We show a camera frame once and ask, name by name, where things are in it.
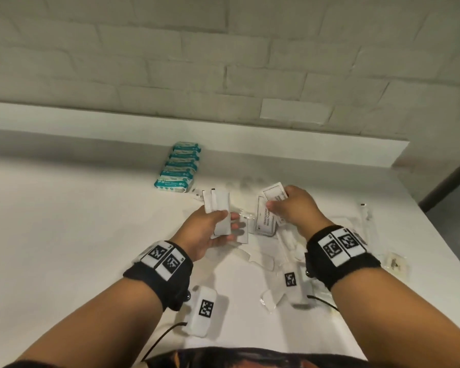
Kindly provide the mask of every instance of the person's left hand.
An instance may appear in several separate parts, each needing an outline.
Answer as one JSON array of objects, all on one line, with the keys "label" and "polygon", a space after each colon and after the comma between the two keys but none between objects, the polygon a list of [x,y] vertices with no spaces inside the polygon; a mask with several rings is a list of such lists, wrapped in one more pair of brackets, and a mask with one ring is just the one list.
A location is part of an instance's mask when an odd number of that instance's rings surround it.
[{"label": "person's left hand", "polygon": [[[227,210],[215,210],[211,213],[204,211],[204,205],[195,210],[182,224],[170,241],[184,249],[192,262],[204,257],[208,248],[224,245],[228,241],[235,241],[235,235],[223,235],[210,239],[215,226],[228,215]],[[239,218],[238,213],[232,213],[231,220]],[[239,228],[238,223],[232,223],[232,229]]]}]

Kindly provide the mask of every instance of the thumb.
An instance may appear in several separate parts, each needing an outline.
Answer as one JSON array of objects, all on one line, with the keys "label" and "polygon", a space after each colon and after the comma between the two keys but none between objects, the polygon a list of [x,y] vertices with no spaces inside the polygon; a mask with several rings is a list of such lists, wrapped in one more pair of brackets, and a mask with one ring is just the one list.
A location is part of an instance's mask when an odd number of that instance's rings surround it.
[{"label": "thumb", "polygon": [[266,208],[268,208],[271,213],[277,214],[278,216],[284,218],[286,215],[286,200],[283,200],[283,201],[269,200],[266,203]]},{"label": "thumb", "polygon": [[223,221],[226,216],[228,216],[228,211],[227,210],[215,210],[211,213],[208,213],[208,216],[210,217],[211,221],[214,224],[217,224],[220,221]]}]

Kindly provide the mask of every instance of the person's left arm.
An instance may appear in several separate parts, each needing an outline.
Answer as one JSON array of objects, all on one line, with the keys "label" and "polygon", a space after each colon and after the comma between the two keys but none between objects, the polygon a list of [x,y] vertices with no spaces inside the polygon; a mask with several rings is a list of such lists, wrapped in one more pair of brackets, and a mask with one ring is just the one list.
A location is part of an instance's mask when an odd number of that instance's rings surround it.
[{"label": "person's left arm", "polygon": [[[189,256],[201,259],[212,246],[235,240],[210,240],[227,211],[209,214],[202,206],[170,239]],[[232,213],[232,219],[238,219]],[[66,368],[131,366],[163,313],[162,302],[144,282],[123,278],[68,315],[32,344],[18,361],[30,360]]]}]

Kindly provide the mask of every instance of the forearm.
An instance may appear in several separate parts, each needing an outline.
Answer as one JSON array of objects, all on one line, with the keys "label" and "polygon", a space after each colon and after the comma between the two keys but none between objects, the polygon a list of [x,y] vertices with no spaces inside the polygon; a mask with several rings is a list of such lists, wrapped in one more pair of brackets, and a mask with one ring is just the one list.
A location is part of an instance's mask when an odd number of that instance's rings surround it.
[{"label": "forearm", "polygon": [[331,289],[368,360],[407,367],[460,367],[460,329],[380,268],[364,268]]},{"label": "forearm", "polygon": [[152,289],[123,278],[56,324],[19,360],[67,368],[129,367],[161,316]]}]

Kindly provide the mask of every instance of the hand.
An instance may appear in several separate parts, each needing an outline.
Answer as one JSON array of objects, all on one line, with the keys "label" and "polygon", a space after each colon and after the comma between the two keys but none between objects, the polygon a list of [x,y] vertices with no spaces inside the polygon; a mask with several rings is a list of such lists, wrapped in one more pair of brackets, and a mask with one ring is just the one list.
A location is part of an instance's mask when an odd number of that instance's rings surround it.
[{"label": "hand", "polygon": [[[204,211],[204,205],[195,210],[182,224],[170,241],[184,249],[192,262],[204,257],[208,248],[224,245],[228,241],[235,241],[235,235],[223,235],[210,239],[215,231],[215,226],[222,221],[228,212],[226,210],[215,210],[211,213]],[[232,213],[231,219],[239,218],[238,213]],[[238,228],[238,223],[232,223],[232,229]]]},{"label": "hand", "polygon": [[334,224],[322,214],[307,191],[293,185],[286,186],[284,191],[288,194],[287,199],[268,201],[266,206],[272,213],[295,225],[307,241],[321,229]]}]

